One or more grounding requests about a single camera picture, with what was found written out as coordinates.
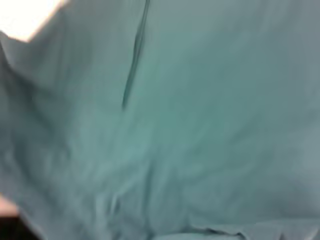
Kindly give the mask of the teal blue shirt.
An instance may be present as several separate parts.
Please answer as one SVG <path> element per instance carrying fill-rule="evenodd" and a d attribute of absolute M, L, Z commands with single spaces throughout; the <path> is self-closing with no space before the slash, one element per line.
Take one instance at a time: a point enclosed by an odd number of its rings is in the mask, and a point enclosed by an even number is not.
<path fill-rule="evenodd" d="M 41 240 L 320 240 L 320 0 L 68 0 L 0 31 L 0 193 Z"/>

